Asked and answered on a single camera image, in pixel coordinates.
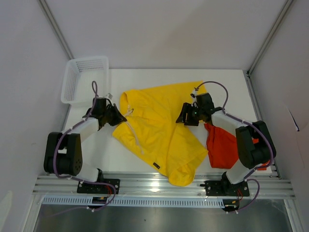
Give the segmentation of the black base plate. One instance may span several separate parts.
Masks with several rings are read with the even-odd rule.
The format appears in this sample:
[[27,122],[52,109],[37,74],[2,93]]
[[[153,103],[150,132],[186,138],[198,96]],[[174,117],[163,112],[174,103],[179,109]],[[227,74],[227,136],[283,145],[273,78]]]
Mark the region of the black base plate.
[[[104,179],[103,183],[113,185],[116,189],[116,194],[119,193],[120,179]],[[107,185],[79,183],[77,187],[77,193],[112,195],[114,194],[114,191],[110,186]]]
[[205,189],[207,196],[249,197],[250,195],[248,184],[245,181],[230,184],[228,181],[223,180],[208,180],[199,186]]

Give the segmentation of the right aluminium frame post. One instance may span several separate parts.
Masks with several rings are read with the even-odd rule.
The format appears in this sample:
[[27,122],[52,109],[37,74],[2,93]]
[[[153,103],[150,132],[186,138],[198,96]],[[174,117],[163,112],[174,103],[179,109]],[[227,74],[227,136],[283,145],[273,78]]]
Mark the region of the right aluminium frame post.
[[286,16],[290,12],[290,9],[292,8],[295,0],[286,0],[284,2],[284,5],[280,9],[275,21],[273,22],[269,32],[267,33],[263,43],[261,44],[257,54],[255,55],[251,65],[249,66],[248,70],[246,71],[246,74],[248,78],[251,77],[253,74],[255,68],[259,64],[260,60],[262,59],[263,55],[267,51],[268,47],[272,43],[273,39],[275,38],[280,26],[283,24]]

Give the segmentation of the orange shorts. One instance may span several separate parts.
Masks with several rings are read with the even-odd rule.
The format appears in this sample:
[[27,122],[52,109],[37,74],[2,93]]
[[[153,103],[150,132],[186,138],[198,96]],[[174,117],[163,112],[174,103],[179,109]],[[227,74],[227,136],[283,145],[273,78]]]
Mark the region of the orange shorts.
[[261,128],[268,133],[265,123],[259,121],[248,126],[240,126],[232,132],[225,131],[209,123],[204,124],[208,131],[206,140],[209,160],[212,168],[236,170],[245,168],[266,168],[272,161],[272,145],[266,141],[270,136],[256,130]]

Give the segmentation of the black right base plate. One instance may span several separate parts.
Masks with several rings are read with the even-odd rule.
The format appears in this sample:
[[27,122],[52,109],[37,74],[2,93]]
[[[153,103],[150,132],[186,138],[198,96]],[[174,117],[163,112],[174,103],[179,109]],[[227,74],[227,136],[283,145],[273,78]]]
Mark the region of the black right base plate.
[[248,184],[245,181],[230,184],[228,181],[223,180],[208,180],[199,186],[205,189],[207,196],[249,197],[250,195]]

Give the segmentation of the aluminium frame post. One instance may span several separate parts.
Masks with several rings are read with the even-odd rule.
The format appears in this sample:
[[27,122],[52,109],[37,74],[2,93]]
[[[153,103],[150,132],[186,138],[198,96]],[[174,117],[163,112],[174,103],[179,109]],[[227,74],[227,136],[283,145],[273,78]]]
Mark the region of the aluminium frame post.
[[253,74],[255,68],[259,64],[260,60],[262,59],[263,55],[267,51],[268,47],[272,43],[273,39],[275,38],[280,26],[283,24],[286,16],[290,12],[290,9],[292,8],[295,0],[286,0],[284,2],[284,5],[280,9],[275,21],[273,22],[269,32],[267,33],[263,43],[261,44],[257,54],[255,55],[251,65],[249,66],[248,70],[246,71],[246,74],[248,78],[251,77]]
[[48,2],[46,0],[37,0],[39,7],[41,8],[48,24],[50,25],[58,43],[60,44],[65,56],[68,60],[74,59],[74,55],[61,31],[60,26],[58,25],[56,18],[51,11]]

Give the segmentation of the aluminium mounting rail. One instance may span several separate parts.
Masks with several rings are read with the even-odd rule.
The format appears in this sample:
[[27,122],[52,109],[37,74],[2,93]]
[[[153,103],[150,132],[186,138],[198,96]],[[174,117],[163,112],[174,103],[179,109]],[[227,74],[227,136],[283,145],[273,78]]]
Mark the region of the aluminium mounting rail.
[[[119,179],[118,196],[197,198],[205,197],[206,191],[200,185],[206,180],[219,180],[219,174],[196,175],[186,187],[173,186],[168,179],[158,173],[105,173],[105,178]],[[254,176],[260,184],[259,199],[295,199],[292,183],[279,179],[276,175]],[[77,195],[78,182],[72,179],[59,179],[55,175],[38,176],[33,194],[35,195]]]

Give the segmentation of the left aluminium frame post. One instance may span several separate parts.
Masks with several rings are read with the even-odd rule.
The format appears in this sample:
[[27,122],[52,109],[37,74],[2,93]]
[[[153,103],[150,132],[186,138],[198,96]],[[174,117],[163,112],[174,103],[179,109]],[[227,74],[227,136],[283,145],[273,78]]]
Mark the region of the left aluminium frame post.
[[46,0],[37,0],[39,7],[41,8],[48,24],[50,25],[58,43],[60,44],[65,56],[68,60],[74,59],[74,55],[61,31],[60,26],[58,25],[56,18],[51,11],[48,2]]

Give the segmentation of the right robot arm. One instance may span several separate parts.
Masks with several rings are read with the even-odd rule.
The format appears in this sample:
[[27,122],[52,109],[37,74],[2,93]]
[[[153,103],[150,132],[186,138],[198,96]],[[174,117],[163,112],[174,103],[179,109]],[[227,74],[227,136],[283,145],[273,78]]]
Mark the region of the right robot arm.
[[205,181],[208,196],[249,195],[246,181],[259,168],[271,165],[276,149],[265,122],[247,122],[215,107],[209,93],[191,94],[192,103],[184,103],[176,120],[187,126],[204,122],[208,132],[206,148],[210,164],[226,169],[219,181]]

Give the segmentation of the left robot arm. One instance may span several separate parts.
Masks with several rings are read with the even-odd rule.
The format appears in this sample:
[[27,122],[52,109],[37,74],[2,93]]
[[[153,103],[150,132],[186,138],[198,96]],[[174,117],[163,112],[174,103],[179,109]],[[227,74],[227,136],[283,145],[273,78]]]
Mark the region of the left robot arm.
[[83,162],[82,142],[102,129],[105,124],[117,126],[127,122],[116,104],[109,98],[94,98],[82,119],[62,132],[51,132],[47,137],[44,170],[58,178],[72,178],[88,183],[93,193],[104,190],[105,182],[100,168]]

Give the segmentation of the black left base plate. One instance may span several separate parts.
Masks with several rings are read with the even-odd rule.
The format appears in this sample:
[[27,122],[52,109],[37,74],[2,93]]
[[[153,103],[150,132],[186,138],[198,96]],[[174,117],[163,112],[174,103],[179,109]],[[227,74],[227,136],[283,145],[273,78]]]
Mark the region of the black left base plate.
[[[120,179],[104,179],[103,183],[113,185],[116,189],[116,194],[119,193]],[[114,194],[114,191],[110,186],[107,185],[79,183],[77,187],[77,193],[112,195]]]

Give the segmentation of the yellow shorts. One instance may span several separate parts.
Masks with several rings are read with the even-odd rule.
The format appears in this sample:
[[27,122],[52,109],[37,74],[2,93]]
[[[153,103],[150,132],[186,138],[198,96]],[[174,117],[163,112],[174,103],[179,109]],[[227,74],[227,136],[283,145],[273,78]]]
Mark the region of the yellow shorts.
[[120,113],[127,119],[112,135],[142,161],[166,176],[170,184],[185,187],[208,154],[187,126],[176,123],[182,106],[201,81],[145,89],[120,96]]

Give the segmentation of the white plastic basket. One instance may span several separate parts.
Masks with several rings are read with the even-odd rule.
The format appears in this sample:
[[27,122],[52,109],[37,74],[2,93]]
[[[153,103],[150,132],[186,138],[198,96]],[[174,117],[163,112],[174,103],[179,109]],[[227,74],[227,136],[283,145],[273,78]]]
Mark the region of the white plastic basket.
[[88,106],[95,96],[93,81],[97,83],[99,96],[111,92],[109,59],[106,56],[69,60],[63,78],[61,102],[74,107]]

